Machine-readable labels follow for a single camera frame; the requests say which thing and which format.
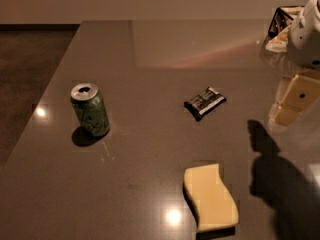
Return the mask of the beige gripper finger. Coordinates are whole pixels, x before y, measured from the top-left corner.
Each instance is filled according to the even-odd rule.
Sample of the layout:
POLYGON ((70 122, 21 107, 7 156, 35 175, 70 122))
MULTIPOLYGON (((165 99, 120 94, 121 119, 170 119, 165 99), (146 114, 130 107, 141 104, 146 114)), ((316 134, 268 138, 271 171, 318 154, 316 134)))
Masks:
POLYGON ((276 94, 275 94, 275 102, 276 103, 280 103, 283 96, 285 95, 286 91, 287 91, 287 88, 291 82, 292 78, 289 77, 289 76, 284 76, 280 82, 279 82, 279 85, 278 85, 278 88, 277 88, 277 91, 276 91, 276 94))
POLYGON ((289 126, 320 97, 320 72, 306 69, 293 77, 280 103, 272 106, 272 121, 289 126))

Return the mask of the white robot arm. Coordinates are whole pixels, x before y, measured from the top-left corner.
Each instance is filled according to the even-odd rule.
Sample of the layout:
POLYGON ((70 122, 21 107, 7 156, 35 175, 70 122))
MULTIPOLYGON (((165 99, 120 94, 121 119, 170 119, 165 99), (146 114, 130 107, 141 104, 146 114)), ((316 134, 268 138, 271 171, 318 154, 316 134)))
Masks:
POLYGON ((279 84, 270 119, 289 126, 320 97, 320 0, 279 7, 268 30, 266 49, 285 53, 295 74, 279 84))

